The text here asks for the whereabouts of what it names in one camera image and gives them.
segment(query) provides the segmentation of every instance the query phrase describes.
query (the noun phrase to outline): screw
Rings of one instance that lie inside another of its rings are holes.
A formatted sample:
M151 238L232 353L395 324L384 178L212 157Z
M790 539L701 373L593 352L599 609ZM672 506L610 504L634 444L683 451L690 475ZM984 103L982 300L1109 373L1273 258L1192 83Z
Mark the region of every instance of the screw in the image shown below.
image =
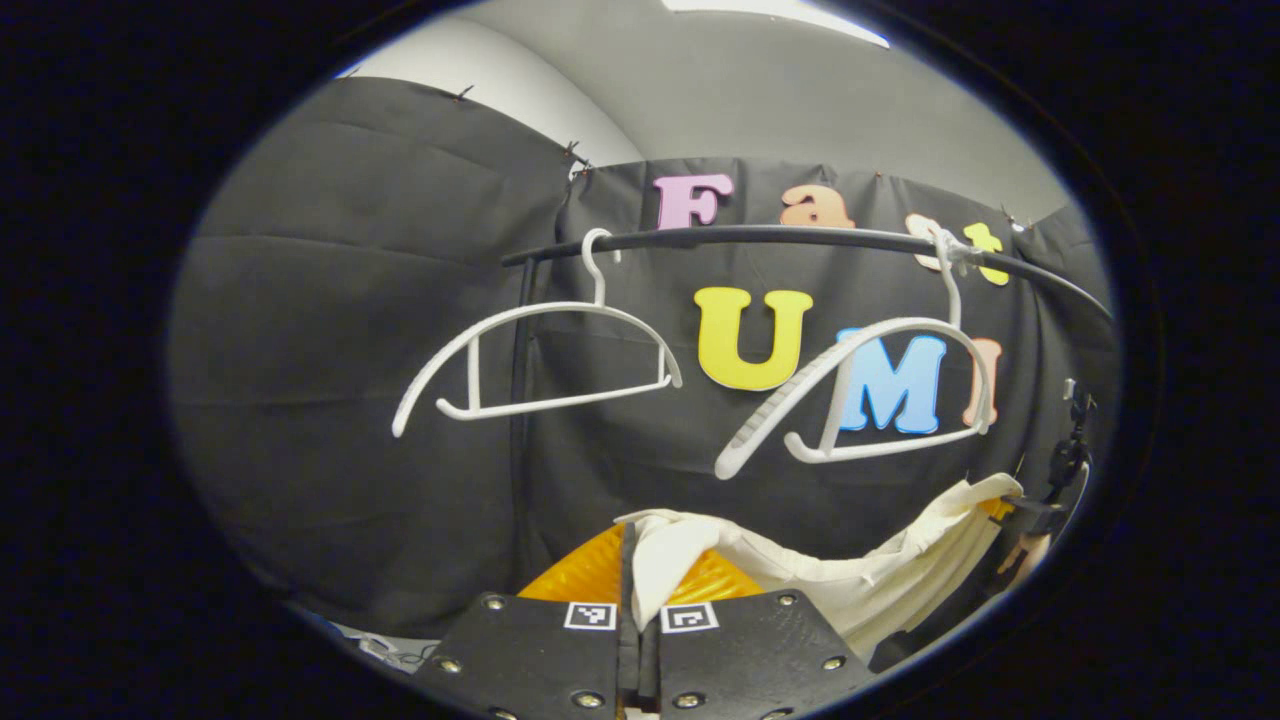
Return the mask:
M573 696L573 702L581 707L600 707L604 705L604 698L589 692L581 692Z

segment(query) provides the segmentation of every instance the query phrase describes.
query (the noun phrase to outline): black metal rod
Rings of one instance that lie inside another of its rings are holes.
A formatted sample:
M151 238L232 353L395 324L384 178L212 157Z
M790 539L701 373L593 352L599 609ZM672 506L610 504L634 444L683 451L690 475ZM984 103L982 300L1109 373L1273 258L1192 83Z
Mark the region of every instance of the black metal rod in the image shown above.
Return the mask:
M631 250L636 247L692 250L701 245L721 245L726 242L773 242L782 245L835 245L846 247L869 247L872 250L888 250L891 252L908 252L911 255L928 255L933 258L936 251L933 243L905 233L872 231L872 229L844 229L819 228L809 225L703 225L694 228L673 228L664 231L641 231L625 234L602 237L591 246L593 252L608 252L611 250ZM581 242L566 242L549 245L535 250L526 250L513 255L506 255L502 265L506 268L520 265L529 259L535 260L562 260L564 258L577 258L582 254ZM982 268L1001 270L1011 275L1018 275L1043 287L1065 291L1088 304L1098 311L1108 323L1114 323L1111 313L1096 297L1084 292L1074 283L1015 258L996 252L974 252L966 256L966 261Z

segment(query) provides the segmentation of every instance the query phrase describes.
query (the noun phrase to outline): blue letter m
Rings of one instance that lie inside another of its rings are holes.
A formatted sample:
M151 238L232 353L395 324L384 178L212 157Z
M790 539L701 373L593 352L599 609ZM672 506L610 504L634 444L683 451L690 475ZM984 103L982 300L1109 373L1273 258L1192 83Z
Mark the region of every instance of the blue letter m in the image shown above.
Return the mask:
M847 328L836 333L836 340L858 332ZM876 427L884 429L890 419L902 407L893 427L900 433L927 434L938 429L934 415L938 400L938 368L946 355L945 342L931 336L918 336L906 346L906 354L895 370L881 338L859 347L854 352L850 373L849 400L840 420L842 430L860 430L867 427L863 396L872 404Z

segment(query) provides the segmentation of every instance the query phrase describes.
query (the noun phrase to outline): cable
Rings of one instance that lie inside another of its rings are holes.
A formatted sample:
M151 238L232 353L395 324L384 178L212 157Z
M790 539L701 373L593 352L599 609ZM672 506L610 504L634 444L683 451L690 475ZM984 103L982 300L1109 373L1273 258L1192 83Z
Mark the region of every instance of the cable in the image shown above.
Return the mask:
M428 641L428 643L422 646L422 650L420 650L417 652L397 652L392 657L394 657L396 660L398 660L401 662L408 662L408 664L412 664L412 665L421 665L422 662L426 661L426 656L430 655L428 651L435 650L439 644L440 644L440 641Z

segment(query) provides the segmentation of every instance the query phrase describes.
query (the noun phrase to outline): hanger hook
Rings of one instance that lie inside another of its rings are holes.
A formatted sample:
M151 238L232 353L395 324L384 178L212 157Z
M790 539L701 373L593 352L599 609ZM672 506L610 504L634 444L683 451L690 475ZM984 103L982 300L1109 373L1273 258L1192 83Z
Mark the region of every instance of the hanger hook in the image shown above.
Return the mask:
M595 260L591 258L591 246L595 245L595 240L598 237L608 237L611 234L613 233L611 233L604 228L594 228L591 231L588 231L586 237L582 238L582 265L586 266L586 272L595 281L594 302L596 305L604 305L604 275L600 273L600 269L595 266ZM613 251L613 261L614 263L622 261L621 250Z
M960 290L956 287L956 281L951 277L951 258L952 258L952 243L960 245L956 236L951 234L951 231L938 227L938 232L934 228L929 228L929 234L933 236L933 251L938 256L938 269L942 270L942 284L947 287L947 323L950 323L955 329L960 329Z

